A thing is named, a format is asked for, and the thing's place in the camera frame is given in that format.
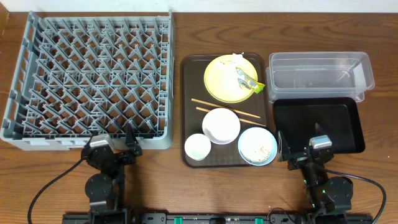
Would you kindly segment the light blue bowl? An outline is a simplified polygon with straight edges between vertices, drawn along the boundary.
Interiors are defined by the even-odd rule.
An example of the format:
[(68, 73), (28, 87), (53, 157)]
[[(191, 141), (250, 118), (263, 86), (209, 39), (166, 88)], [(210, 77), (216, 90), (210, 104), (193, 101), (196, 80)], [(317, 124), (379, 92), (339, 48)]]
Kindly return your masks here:
[(277, 141), (265, 128), (249, 128), (238, 139), (238, 152), (248, 164), (266, 166), (276, 157)]

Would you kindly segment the small white cup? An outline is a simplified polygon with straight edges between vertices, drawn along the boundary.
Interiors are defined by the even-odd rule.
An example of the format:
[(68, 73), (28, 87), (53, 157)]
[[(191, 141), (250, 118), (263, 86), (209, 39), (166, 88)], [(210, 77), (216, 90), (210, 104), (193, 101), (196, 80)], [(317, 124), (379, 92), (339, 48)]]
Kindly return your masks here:
[(184, 150), (188, 157), (202, 161), (211, 151), (211, 141), (204, 134), (192, 134), (185, 141)]

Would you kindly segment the white pink bowl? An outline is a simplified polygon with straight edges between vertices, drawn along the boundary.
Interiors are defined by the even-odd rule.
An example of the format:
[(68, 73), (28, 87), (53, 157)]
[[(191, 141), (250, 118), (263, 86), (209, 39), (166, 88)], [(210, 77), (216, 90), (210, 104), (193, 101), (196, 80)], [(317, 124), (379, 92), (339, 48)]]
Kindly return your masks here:
[(202, 131), (215, 144), (229, 144), (239, 135), (241, 124), (238, 116), (224, 108), (213, 109), (202, 121)]

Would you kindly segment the yellow green snack wrapper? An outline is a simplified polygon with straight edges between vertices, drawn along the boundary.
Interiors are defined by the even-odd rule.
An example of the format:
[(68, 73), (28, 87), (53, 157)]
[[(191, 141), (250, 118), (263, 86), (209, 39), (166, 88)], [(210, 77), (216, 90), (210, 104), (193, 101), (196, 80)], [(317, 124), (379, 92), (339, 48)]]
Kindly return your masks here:
[(249, 75), (244, 73), (242, 69), (236, 67), (236, 73), (237, 73), (238, 83), (241, 88), (245, 87), (248, 90), (252, 90), (255, 93), (259, 93), (264, 89), (265, 84), (255, 81), (255, 79), (251, 78)]

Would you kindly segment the white paper napkin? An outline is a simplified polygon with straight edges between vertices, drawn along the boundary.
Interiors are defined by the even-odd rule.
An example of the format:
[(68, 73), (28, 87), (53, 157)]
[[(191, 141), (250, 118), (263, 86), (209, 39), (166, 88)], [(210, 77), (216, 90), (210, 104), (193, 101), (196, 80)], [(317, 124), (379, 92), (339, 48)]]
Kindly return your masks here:
[(224, 70), (224, 77), (231, 83), (238, 84), (239, 75), (237, 67), (243, 62), (243, 54), (232, 53), (224, 55), (221, 60), (222, 68)]

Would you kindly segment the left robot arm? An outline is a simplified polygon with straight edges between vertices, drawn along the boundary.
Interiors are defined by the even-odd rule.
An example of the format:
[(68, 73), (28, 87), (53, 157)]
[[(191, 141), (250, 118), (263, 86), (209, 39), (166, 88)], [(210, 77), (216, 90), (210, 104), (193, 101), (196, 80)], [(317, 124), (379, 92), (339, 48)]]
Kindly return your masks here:
[(83, 147), (81, 158), (99, 170), (85, 184), (90, 201), (89, 223), (135, 223), (134, 211), (124, 203), (125, 167), (136, 163), (142, 148), (134, 136), (132, 127), (126, 131), (126, 151), (114, 152), (110, 135), (94, 135)]

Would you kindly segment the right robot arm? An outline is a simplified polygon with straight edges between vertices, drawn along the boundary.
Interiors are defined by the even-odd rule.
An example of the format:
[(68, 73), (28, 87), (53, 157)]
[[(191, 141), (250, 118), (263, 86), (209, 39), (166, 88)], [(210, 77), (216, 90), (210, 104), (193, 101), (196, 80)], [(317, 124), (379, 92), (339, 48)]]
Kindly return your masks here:
[(328, 177), (324, 164), (334, 157), (333, 144), (319, 124), (315, 129), (320, 135), (311, 138), (300, 152), (292, 152), (282, 131), (277, 132), (277, 160), (286, 161), (288, 170), (301, 171), (313, 207), (296, 217), (294, 222), (331, 223), (336, 220), (347, 223), (345, 212), (352, 208), (353, 183), (347, 177)]

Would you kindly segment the black waste tray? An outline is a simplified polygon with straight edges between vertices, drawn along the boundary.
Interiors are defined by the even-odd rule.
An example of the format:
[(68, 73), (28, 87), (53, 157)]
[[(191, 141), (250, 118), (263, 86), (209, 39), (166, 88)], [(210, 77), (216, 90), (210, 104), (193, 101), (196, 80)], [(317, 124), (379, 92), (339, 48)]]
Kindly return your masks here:
[(292, 152), (300, 152), (316, 137), (315, 123), (326, 131), (336, 154), (361, 153), (366, 148), (352, 98), (277, 100), (273, 112), (275, 130), (282, 131)]

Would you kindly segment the clear plastic waste bin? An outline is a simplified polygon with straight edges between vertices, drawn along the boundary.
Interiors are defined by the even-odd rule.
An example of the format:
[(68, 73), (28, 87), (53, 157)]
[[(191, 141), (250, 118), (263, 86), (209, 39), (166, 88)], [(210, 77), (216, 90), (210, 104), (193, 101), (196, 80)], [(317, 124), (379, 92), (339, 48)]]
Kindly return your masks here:
[(349, 97), (364, 100), (375, 87), (364, 52), (276, 52), (266, 69), (269, 101)]

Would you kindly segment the grey plastic dishwasher rack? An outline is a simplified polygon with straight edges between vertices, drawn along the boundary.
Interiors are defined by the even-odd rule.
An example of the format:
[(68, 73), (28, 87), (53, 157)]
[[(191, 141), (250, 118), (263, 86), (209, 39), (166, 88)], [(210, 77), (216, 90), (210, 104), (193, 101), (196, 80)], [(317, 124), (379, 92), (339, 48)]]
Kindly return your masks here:
[(173, 142), (175, 21), (164, 16), (27, 18), (1, 124), (25, 151), (67, 151), (93, 134), (122, 148)]

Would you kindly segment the upper wooden chopstick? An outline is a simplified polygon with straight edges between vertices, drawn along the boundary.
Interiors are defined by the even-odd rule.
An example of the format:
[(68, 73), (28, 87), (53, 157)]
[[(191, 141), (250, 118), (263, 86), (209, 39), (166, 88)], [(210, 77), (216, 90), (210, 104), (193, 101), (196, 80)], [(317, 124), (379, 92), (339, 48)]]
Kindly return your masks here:
[(217, 105), (217, 104), (210, 103), (210, 102), (203, 101), (203, 100), (198, 100), (196, 98), (191, 98), (191, 100), (194, 101), (194, 102), (203, 104), (203, 105), (213, 106), (213, 107), (217, 107), (217, 108), (226, 108), (226, 109), (232, 110), (232, 111), (234, 111), (236, 113), (243, 114), (245, 116), (250, 116), (250, 117), (253, 117), (253, 118), (261, 118), (260, 116), (255, 115), (255, 114), (251, 114), (251, 113), (247, 113), (247, 112), (244, 112), (244, 111), (228, 108), (228, 107), (225, 107), (225, 106)]

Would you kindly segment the wooden chopstick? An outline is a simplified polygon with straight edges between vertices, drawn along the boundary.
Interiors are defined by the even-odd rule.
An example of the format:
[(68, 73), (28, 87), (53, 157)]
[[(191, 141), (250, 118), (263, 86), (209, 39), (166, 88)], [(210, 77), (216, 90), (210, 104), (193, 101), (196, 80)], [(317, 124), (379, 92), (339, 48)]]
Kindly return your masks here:
[[(206, 112), (206, 113), (208, 113), (208, 112), (211, 111), (211, 110), (208, 110), (208, 109), (205, 109), (205, 108), (201, 108), (201, 107), (196, 107), (195, 109), (196, 109), (196, 110), (203, 111), (203, 112)], [(239, 119), (241, 122), (243, 122), (243, 123), (254, 124), (254, 125), (262, 126), (262, 127), (267, 127), (265, 124), (256, 123), (256, 122), (253, 122), (253, 121), (250, 121), (250, 120), (246, 120), (246, 119), (242, 119), (242, 118), (238, 118), (238, 119)]]
[(245, 116), (250, 116), (250, 117), (253, 117), (253, 118), (261, 118), (260, 116), (255, 115), (255, 114), (251, 114), (251, 113), (247, 113), (247, 112), (244, 112), (244, 111), (228, 108), (228, 107), (225, 107), (225, 106), (217, 105), (217, 104), (210, 103), (210, 102), (203, 101), (203, 100), (198, 100), (196, 98), (191, 98), (191, 100), (194, 101), (194, 102), (203, 104), (203, 105), (213, 106), (213, 107), (217, 107), (217, 108), (226, 108), (226, 109), (232, 110), (232, 111), (234, 111), (236, 113), (243, 114)]

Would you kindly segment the lower wooden chopstick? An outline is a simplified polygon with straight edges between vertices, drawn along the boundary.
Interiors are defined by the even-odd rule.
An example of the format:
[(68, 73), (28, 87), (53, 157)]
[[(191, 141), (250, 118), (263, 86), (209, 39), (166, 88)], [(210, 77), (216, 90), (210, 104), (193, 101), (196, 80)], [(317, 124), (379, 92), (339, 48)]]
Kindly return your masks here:
[[(211, 111), (211, 110), (208, 110), (208, 109), (205, 109), (205, 108), (201, 108), (201, 107), (196, 107), (195, 109), (196, 109), (196, 110), (203, 111), (203, 112), (206, 112), (206, 113), (208, 113), (208, 112)], [(267, 127), (265, 124), (256, 123), (256, 122), (253, 122), (253, 121), (250, 121), (250, 120), (246, 120), (246, 119), (242, 119), (242, 118), (238, 118), (238, 119), (239, 119), (241, 122), (243, 122), (243, 123), (254, 124), (254, 125), (262, 126), (262, 127)]]

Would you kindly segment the yellow round plate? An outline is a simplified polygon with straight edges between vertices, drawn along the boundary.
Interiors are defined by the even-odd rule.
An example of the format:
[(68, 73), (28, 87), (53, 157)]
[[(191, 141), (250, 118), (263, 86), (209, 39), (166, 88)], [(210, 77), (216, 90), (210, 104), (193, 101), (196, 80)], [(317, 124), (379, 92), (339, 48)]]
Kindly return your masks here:
[[(224, 55), (212, 60), (204, 72), (204, 83), (209, 94), (224, 103), (239, 103), (248, 99), (254, 92), (247, 88), (241, 88), (239, 84), (231, 83), (224, 77), (221, 60)], [(258, 81), (258, 74), (254, 65), (243, 58), (243, 62), (238, 66), (244, 73)]]

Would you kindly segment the dark brown serving tray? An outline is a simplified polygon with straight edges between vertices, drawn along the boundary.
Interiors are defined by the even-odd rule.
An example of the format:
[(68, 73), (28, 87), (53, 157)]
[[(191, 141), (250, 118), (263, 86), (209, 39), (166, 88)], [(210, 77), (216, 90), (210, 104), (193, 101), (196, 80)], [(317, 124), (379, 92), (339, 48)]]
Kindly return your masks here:
[(238, 114), (239, 118), (252, 121), (253, 124), (242, 123), (240, 132), (255, 126), (266, 128), (275, 133), (272, 110), (266, 90), (253, 93), (248, 99), (239, 103), (224, 103), (212, 97), (205, 88), (204, 74), (206, 67), (218, 55), (191, 55), (185, 57), (180, 65), (180, 96), (181, 96), (181, 158), (186, 166), (194, 169), (212, 169), (227, 167), (247, 167), (249, 164), (240, 156), (238, 140), (229, 144), (212, 144), (210, 153), (201, 161), (186, 155), (184, 144), (192, 134), (202, 132), (202, 121), (206, 113), (196, 107), (212, 110), (213, 107), (194, 102), (193, 99), (206, 101), (216, 105), (240, 110), (248, 115)]

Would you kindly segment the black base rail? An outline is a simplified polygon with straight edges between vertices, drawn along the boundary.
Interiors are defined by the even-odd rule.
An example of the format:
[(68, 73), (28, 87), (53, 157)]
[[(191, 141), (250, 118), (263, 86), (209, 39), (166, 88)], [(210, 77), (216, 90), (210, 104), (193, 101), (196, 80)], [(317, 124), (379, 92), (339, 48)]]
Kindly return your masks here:
[[(164, 213), (144, 213), (133, 218), (131, 223), (141, 224), (288, 224), (310, 223), (304, 215), (272, 213), (270, 215), (166, 215)], [(123, 217), (94, 218), (90, 220), (88, 215), (69, 214), (64, 215), (62, 224), (82, 223), (126, 223)]]

